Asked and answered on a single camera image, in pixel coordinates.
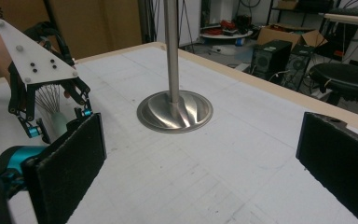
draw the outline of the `black electronic device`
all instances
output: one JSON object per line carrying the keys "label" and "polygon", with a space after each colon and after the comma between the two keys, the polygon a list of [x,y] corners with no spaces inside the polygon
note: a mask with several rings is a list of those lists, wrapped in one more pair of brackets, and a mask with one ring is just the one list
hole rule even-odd
{"label": "black electronic device", "polygon": [[358,218],[358,134],[346,125],[306,112],[296,158]]}
{"label": "black electronic device", "polygon": [[313,46],[295,45],[286,65],[287,72],[284,74],[282,86],[294,91],[299,90],[314,50]]}
{"label": "black electronic device", "polygon": [[280,83],[286,64],[289,61],[292,42],[272,40],[268,43],[254,47],[252,63],[248,73],[267,81]]}
{"label": "black electronic device", "polygon": [[328,12],[333,4],[333,0],[298,0],[296,9],[308,12]]}

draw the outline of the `robotic arm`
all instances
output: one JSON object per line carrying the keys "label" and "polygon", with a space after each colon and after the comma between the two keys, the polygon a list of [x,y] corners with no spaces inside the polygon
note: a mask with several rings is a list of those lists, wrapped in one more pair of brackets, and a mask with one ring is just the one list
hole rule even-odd
{"label": "robotic arm", "polygon": [[[42,135],[45,143],[51,143],[42,119],[37,119],[36,125],[32,124],[35,93],[43,86],[62,86],[83,106],[83,110],[76,109],[77,116],[92,114],[90,88],[78,77],[77,71],[72,67],[75,63],[69,49],[51,23],[38,23],[23,34],[6,21],[0,20],[0,35],[13,60],[8,68],[11,88],[8,112],[18,118],[28,137]],[[46,38],[50,35],[56,36],[61,54],[52,49]],[[41,41],[44,43],[43,47],[36,43]]]}

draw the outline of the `stool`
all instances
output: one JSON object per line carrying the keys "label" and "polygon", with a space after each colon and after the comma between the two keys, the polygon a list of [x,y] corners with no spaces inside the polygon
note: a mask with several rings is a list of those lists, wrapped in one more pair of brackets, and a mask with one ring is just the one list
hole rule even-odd
{"label": "stool", "polygon": [[319,63],[309,72],[310,78],[319,83],[321,92],[332,90],[327,103],[337,105],[342,97],[358,101],[358,66],[345,63]]}

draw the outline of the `white tabletop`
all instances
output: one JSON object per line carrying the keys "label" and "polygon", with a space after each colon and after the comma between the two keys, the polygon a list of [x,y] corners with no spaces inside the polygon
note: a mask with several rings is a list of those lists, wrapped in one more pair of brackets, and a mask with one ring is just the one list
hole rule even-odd
{"label": "white tabletop", "polygon": [[[168,89],[163,45],[76,66],[91,87],[93,110],[102,113],[108,157],[69,223],[358,223],[295,157],[305,111],[334,114],[358,132],[357,115],[197,56],[180,56],[180,89],[206,97],[214,112],[190,133],[157,133],[136,117],[144,98]],[[8,99],[8,86],[0,83],[0,153],[40,145],[7,113]],[[69,118],[75,106],[62,100]],[[17,223],[36,223],[26,192],[10,207]]]}

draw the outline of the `polished steel object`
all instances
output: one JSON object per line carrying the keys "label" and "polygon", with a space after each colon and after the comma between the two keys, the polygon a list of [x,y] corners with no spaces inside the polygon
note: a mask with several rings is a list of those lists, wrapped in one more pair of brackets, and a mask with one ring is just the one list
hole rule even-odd
{"label": "polished steel object", "polygon": [[147,128],[162,133],[186,133],[198,129],[212,117],[211,103],[191,91],[179,91],[177,1],[164,0],[169,90],[144,99],[138,119]]}

